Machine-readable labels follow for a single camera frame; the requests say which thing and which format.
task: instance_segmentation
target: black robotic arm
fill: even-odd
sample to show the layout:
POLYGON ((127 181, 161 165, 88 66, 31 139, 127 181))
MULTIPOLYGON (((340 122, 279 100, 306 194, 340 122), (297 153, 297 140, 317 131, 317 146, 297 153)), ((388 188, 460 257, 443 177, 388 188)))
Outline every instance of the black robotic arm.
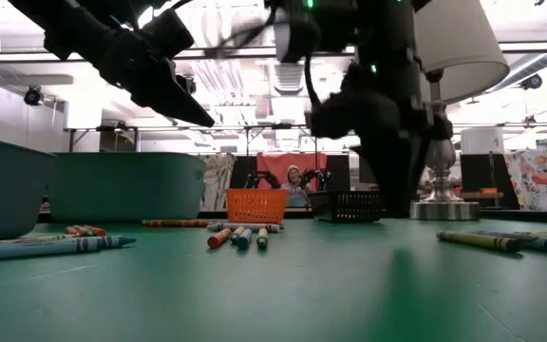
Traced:
POLYGON ((192 124, 215 123, 177 82, 180 76, 171 59, 193 45, 194 39, 175 9, 138 28, 137 13, 158 9, 165 0, 9 2, 44 29, 44 48, 63 61, 77 52, 103 79, 130 92, 137 105, 192 124))

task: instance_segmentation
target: teal bin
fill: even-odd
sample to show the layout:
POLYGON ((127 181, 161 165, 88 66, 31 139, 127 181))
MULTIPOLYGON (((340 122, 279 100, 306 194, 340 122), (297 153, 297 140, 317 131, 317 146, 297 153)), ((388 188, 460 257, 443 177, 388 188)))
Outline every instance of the teal bin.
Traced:
POLYGON ((181 153, 59 153, 50 191, 64 222, 195 219, 205 163, 181 153))
POLYGON ((48 153, 0 142, 0 239, 33 229, 55 160, 48 153))

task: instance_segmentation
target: colorful curtain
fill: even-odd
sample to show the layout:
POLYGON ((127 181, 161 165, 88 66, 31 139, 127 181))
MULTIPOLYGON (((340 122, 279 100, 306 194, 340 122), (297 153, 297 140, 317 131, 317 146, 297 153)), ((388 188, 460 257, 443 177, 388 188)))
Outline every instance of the colorful curtain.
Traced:
POLYGON ((206 163, 204 173, 204 193, 200 211, 224 211, 227 189, 232 179, 236 158, 232 155, 198 156, 206 163))
POLYGON ((505 155, 521 210, 547 211, 547 150, 505 155))

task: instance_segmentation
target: plastic bin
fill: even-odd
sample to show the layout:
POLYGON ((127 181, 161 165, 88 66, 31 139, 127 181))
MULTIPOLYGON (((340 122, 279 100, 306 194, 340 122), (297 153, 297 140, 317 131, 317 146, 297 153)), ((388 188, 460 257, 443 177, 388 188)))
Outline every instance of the plastic bin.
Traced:
POLYGON ((288 190, 227 189, 227 217, 231 222, 280 223, 288 190))
POLYGON ((379 193, 375 191, 322 191, 308 194, 316 219, 332 222, 379 220, 379 193))
POLYGON ((0 239, 33 229, 55 161, 54 155, 0 142, 0 239))
POLYGON ((195 219, 205 163, 181 153, 60 153, 50 192, 65 222, 195 219))

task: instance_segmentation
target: red backdrop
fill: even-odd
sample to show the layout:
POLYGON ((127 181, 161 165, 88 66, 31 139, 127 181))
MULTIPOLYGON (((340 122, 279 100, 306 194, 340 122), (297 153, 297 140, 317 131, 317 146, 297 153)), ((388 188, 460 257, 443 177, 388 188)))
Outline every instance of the red backdrop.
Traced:
MULTIPOLYGON (((289 182, 287 177, 288 168, 290 165, 295 165, 299 168, 299 172, 303 174, 305 170, 314 170, 315 165, 315 153, 287 153, 283 155, 264 155, 258 153, 256 155, 256 169, 258 171, 270 171, 277 177, 280 184, 289 182)), ((327 155, 324 153, 318 153, 318 168, 327 167, 327 155)), ((315 179, 311 181, 311 188, 316 187, 315 179)), ((258 185, 259 189, 271 189, 269 183, 262 181, 258 185)))

